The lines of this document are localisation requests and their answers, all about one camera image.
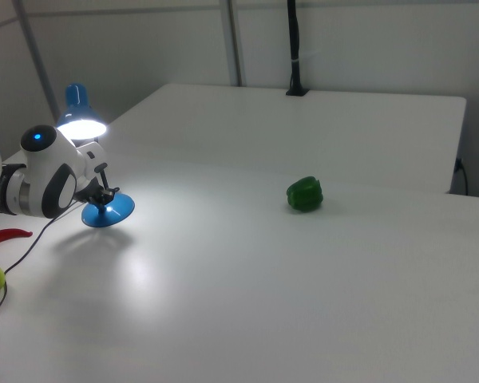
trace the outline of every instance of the black cable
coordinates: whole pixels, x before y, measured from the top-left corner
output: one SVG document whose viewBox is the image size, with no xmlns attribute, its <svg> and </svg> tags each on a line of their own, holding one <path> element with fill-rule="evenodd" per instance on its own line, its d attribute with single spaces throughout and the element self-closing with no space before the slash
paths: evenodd
<svg viewBox="0 0 479 383">
<path fill-rule="evenodd" d="M 3 301 L 6 300 L 6 296 L 7 296 L 7 282 L 5 282 L 3 285 L 3 297 L 2 297 L 2 300 L 0 301 L 0 306 L 2 306 Z"/>
<path fill-rule="evenodd" d="M 30 254 L 30 252 L 32 251 L 32 249 L 34 249 L 34 246 L 38 244 L 39 242 L 39 239 L 41 238 L 41 236 L 43 235 L 43 233 L 45 232 L 45 230 L 53 223 L 55 222 L 57 218 L 53 218 L 51 221 L 49 221 L 41 230 L 41 232 L 39 233 L 38 237 L 35 239 L 35 241 L 30 245 L 29 247 L 29 250 L 26 251 L 26 253 L 18 260 L 16 261 L 11 267 L 9 267 L 7 270 L 4 271 L 4 274 L 7 274 L 9 271 L 13 270 L 17 265 L 19 265 L 23 259 L 26 258 L 26 256 L 28 254 Z"/>
<path fill-rule="evenodd" d="M 466 170 L 465 170 L 465 167 L 463 166 L 463 164 L 461 164 L 460 169 L 463 172 L 463 178 L 465 179 L 465 195 L 468 195 L 469 194 L 469 180 L 467 179 Z"/>
<path fill-rule="evenodd" d="M 463 179 L 465 180 L 465 195 L 469 194 L 469 180 L 466 176 L 465 166 L 463 165 L 463 160 L 461 158 L 457 158 L 456 162 L 454 163 L 454 174 L 459 171 L 463 172 Z"/>
<path fill-rule="evenodd" d="M 60 214 L 58 217 L 55 217 L 53 218 L 51 221 L 49 221 L 41 230 L 41 232 L 39 233 L 38 237 L 35 239 L 35 241 L 30 245 L 29 249 L 26 251 L 26 253 L 18 260 L 14 263 L 14 265 L 12 265 L 11 267 L 9 267 L 6 271 L 4 271 L 4 274 L 7 274 L 9 271 L 13 270 L 17 265 L 19 265 L 23 259 L 26 258 L 26 256 L 28 254 L 30 254 L 30 252 L 32 251 L 32 249 L 34 249 L 35 245 L 38 244 L 39 242 L 39 239 L 41 238 L 41 236 L 44 234 L 45 230 L 53 223 L 55 222 L 56 220 L 60 219 L 63 215 L 67 214 L 68 210 L 74 206 L 76 203 L 78 203 L 78 201 L 75 201 L 73 203 L 71 203 L 68 208 L 62 213 Z"/>
</svg>

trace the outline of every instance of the white table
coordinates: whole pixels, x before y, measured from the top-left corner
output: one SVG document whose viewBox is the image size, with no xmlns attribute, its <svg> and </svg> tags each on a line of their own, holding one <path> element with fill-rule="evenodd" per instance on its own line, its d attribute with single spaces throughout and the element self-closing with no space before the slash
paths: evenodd
<svg viewBox="0 0 479 383">
<path fill-rule="evenodd" d="M 99 230 L 74 211 L 8 274 L 0 383 L 479 382 L 478 198 L 323 181 L 298 214 L 295 174 L 109 164 L 137 209 Z"/>
<path fill-rule="evenodd" d="M 228 167 L 424 192 L 450 189 L 465 115 L 460 97 L 166 85 L 103 142 Z"/>
</svg>

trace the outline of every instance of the desk lamp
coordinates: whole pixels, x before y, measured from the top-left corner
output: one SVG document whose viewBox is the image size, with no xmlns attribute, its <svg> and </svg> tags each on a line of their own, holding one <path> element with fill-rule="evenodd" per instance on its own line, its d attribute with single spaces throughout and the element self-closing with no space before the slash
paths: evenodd
<svg viewBox="0 0 479 383">
<path fill-rule="evenodd" d="M 67 109 L 57 122 L 57 129 L 69 140 L 95 139 L 106 132 L 101 117 L 90 107 L 87 89 L 77 82 L 65 89 Z M 103 194 L 99 199 L 89 199 L 81 213 L 81 220 L 91 227 L 107 227 L 128 217 L 135 203 L 125 194 L 116 194 L 110 189 L 105 175 L 106 162 L 96 168 L 103 183 Z"/>
<path fill-rule="evenodd" d="M 58 119 L 58 130 L 69 140 L 88 140 L 106 132 L 106 125 L 89 105 L 87 89 L 73 83 L 65 89 L 67 109 Z"/>
</svg>

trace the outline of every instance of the green bell pepper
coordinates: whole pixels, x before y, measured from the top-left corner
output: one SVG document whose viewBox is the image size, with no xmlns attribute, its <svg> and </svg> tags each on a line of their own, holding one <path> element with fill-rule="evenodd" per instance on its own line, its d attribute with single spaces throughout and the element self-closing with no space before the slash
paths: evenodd
<svg viewBox="0 0 479 383">
<path fill-rule="evenodd" d="M 286 191 L 287 202 L 296 210 L 312 211 L 323 201 L 323 192 L 319 180 L 313 176 L 302 178 Z"/>
</svg>

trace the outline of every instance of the red handle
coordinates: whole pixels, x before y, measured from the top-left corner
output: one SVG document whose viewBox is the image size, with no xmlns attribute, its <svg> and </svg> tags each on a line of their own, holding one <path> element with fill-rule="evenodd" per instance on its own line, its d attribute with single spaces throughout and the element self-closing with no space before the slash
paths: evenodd
<svg viewBox="0 0 479 383">
<path fill-rule="evenodd" d="M 0 242 L 12 238 L 26 238 L 32 236 L 32 231 L 24 231 L 21 229 L 3 229 L 0 230 Z"/>
</svg>

